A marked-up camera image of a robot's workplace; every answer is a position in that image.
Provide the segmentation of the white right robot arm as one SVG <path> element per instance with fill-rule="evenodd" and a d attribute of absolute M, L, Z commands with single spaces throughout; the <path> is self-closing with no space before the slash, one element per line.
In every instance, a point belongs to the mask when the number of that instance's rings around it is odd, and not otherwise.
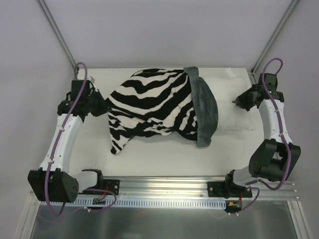
<path fill-rule="evenodd" d="M 230 171 L 225 177 L 224 193 L 234 197 L 241 188 L 257 183 L 276 191 L 288 179 L 301 148 L 293 144 L 284 118 L 284 95 L 277 90 L 276 74 L 262 73 L 259 81 L 233 103 L 249 111 L 257 107 L 263 124 L 264 139 L 252 154 L 248 166 Z"/>

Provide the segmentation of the grey zebra plush pillowcase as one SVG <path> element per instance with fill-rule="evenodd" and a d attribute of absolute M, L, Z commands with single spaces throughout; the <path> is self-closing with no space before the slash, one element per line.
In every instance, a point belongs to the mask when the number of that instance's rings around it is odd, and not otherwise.
<path fill-rule="evenodd" d="M 208 147 L 218 127 L 217 100 L 195 66 L 139 70 L 105 103 L 114 155 L 134 137 L 172 133 Z"/>

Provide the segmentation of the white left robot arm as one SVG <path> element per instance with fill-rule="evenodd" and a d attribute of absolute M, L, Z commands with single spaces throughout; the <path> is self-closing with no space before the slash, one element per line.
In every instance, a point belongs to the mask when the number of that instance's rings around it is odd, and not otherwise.
<path fill-rule="evenodd" d="M 72 80 L 71 91 L 57 108 L 57 126 L 49 150 L 39 169 L 30 170 L 28 181 L 42 202 L 73 203 L 87 189 L 99 194 L 104 189 L 103 174 L 98 169 L 84 169 L 69 175 L 72 149 L 85 117 L 99 117 L 108 110 L 94 78 Z"/>

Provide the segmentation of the white pillow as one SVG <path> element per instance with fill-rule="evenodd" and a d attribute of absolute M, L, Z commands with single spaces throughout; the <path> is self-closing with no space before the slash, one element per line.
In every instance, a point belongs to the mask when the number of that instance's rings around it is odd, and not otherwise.
<path fill-rule="evenodd" d="M 245 68 L 199 68 L 199 75 L 216 99 L 219 131 L 256 129 L 251 113 L 235 103 L 251 87 Z"/>

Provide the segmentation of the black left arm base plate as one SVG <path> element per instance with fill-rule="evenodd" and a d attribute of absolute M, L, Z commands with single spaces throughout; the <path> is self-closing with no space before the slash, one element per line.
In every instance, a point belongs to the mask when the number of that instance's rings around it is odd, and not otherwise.
<path fill-rule="evenodd" d="M 92 186 L 93 189 L 98 189 L 99 191 L 90 191 L 84 190 L 80 194 L 83 195 L 102 195 L 105 190 L 114 193 L 116 196 L 119 194 L 120 189 L 120 180 L 117 179 L 102 179 L 95 186 Z"/>

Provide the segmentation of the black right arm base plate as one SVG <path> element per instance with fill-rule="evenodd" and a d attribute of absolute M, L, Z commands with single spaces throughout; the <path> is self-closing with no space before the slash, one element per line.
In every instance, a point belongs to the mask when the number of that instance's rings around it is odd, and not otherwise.
<path fill-rule="evenodd" d="M 252 198 L 252 191 L 247 188 L 233 183 L 226 183 L 224 181 L 207 182 L 208 196 L 212 198 L 222 197 L 228 198 Z"/>

